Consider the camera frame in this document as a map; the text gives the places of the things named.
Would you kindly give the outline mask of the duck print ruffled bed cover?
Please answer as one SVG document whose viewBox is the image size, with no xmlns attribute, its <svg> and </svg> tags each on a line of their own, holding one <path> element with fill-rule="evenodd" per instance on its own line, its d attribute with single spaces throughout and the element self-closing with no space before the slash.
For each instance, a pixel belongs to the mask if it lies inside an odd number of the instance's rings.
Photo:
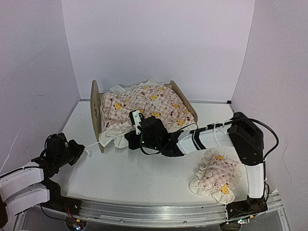
<svg viewBox="0 0 308 231">
<path fill-rule="evenodd" d="M 157 83 L 151 78 L 130 87 L 116 85 L 101 96 L 99 143 L 104 149 L 111 142 L 116 148 L 128 146 L 124 135 L 135 129 L 129 118 L 129 113 L 134 110 L 140 110 L 144 117 L 160 119 L 168 132 L 189 129 L 195 123 L 182 100 L 165 83 Z"/>
</svg>

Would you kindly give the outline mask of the wooden pet bed frame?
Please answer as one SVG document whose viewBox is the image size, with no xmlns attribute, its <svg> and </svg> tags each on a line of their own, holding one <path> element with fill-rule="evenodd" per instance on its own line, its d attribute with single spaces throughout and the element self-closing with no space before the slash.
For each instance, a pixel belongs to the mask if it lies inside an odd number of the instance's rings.
<svg viewBox="0 0 308 231">
<path fill-rule="evenodd" d="M 177 86 L 175 81 L 171 80 L 169 84 L 165 84 L 166 87 L 172 89 L 182 100 L 183 104 L 187 107 L 189 112 L 194 117 L 194 122 L 197 123 L 198 121 L 198 115 L 191 103 L 188 101 L 186 96 L 183 94 L 181 89 Z M 101 153 L 104 153 L 104 147 L 99 143 L 99 135 L 102 132 L 102 117 L 101 117 L 101 96 L 103 93 L 100 93 L 98 83 L 96 80 L 92 81 L 91 84 L 91 93 L 90 93 L 90 112 L 91 112 L 91 119 L 92 119 L 92 125 L 94 129 L 94 134 L 96 137 L 96 140 L 98 142 L 99 150 Z"/>
</svg>

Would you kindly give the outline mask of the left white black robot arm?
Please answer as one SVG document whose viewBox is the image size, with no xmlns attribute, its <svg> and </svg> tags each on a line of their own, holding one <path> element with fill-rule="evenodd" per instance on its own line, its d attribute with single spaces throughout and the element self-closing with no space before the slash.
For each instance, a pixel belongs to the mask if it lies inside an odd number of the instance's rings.
<svg viewBox="0 0 308 231">
<path fill-rule="evenodd" d="M 39 157 L 0 177 L 0 226 L 9 219 L 36 205 L 78 215 L 81 201 L 63 196 L 61 186 L 51 178 L 65 165 L 73 166 L 85 151 L 75 140 L 63 133 L 50 135 Z"/>
</svg>

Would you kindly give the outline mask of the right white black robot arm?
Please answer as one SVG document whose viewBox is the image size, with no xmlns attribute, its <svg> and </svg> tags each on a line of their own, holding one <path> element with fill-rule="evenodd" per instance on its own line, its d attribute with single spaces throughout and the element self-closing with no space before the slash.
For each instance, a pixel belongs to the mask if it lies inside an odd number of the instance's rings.
<svg viewBox="0 0 308 231">
<path fill-rule="evenodd" d="M 234 147 L 246 169 L 248 196 L 244 201 L 228 206 L 229 218 L 256 215 L 267 210 L 267 199 L 264 197 L 264 188 L 268 186 L 265 171 L 267 155 L 263 153 L 264 135 L 259 126 L 273 132 L 268 125 L 237 112 L 226 122 L 169 133 L 162 121 L 154 116 L 143 118 L 141 113 L 133 111 L 130 119 L 135 131 L 125 134 L 125 139 L 132 150 L 144 151 L 148 148 L 155 154 L 179 157 L 210 148 Z"/>
</svg>

